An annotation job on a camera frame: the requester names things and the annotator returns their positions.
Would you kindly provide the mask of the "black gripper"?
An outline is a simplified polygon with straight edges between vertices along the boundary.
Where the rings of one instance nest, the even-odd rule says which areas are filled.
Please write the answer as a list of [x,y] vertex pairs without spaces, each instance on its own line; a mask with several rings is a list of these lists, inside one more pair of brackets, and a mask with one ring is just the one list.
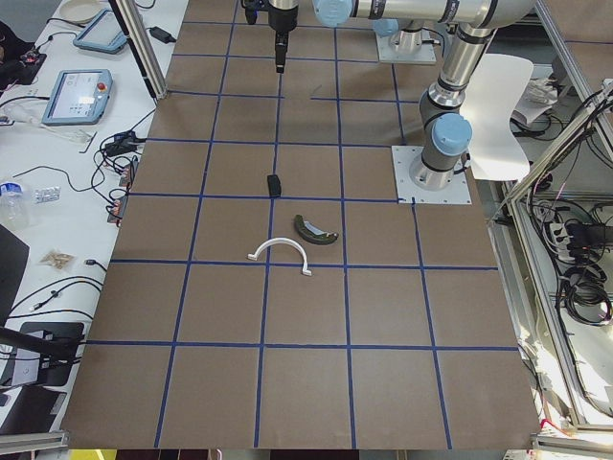
[[268,24],[276,32],[274,48],[278,74],[283,74],[285,70],[289,33],[297,27],[298,11],[298,0],[268,1]]

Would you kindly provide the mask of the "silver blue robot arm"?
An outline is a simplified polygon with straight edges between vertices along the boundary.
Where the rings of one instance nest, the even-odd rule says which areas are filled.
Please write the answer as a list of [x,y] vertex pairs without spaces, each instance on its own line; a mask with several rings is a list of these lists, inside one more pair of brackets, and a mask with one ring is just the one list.
[[465,89],[495,32],[523,18],[533,1],[314,1],[318,21],[330,28],[351,17],[455,23],[457,30],[438,79],[420,99],[425,146],[410,168],[412,181],[428,191],[445,188],[468,151],[469,122],[459,114]]
[[377,43],[386,50],[404,55],[421,50],[424,25],[421,19],[383,18],[372,23]]

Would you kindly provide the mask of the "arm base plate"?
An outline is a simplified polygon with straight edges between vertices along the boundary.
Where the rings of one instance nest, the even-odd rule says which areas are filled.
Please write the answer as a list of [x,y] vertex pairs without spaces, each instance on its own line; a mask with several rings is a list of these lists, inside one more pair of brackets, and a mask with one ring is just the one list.
[[392,146],[397,201],[403,204],[469,205],[460,161],[448,172],[433,172],[422,163],[422,146]]
[[437,62],[435,44],[429,32],[397,31],[394,34],[376,34],[378,60],[383,63],[434,65]]

